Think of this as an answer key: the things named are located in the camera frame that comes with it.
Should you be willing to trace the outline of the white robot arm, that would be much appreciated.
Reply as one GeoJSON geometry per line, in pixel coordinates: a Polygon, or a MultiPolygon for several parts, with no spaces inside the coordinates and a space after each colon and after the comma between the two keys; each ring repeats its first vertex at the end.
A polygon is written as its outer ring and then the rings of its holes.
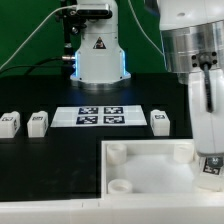
{"type": "MultiPolygon", "coordinates": [[[[166,69],[188,85],[191,126],[200,156],[224,155],[224,0],[144,0],[160,17],[166,69]]],[[[95,88],[130,78],[118,44],[115,0],[77,0],[86,21],[73,83],[95,88]]]]}

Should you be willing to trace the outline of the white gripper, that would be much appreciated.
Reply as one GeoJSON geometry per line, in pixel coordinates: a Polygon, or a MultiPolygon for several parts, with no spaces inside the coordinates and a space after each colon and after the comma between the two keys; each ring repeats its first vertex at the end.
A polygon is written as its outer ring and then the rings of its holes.
{"type": "Polygon", "coordinates": [[[209,72],[211,100],[203,72],[191,73],[188,99],[195,149],[200,156],[224,155],[224,72],[209,72]]]}

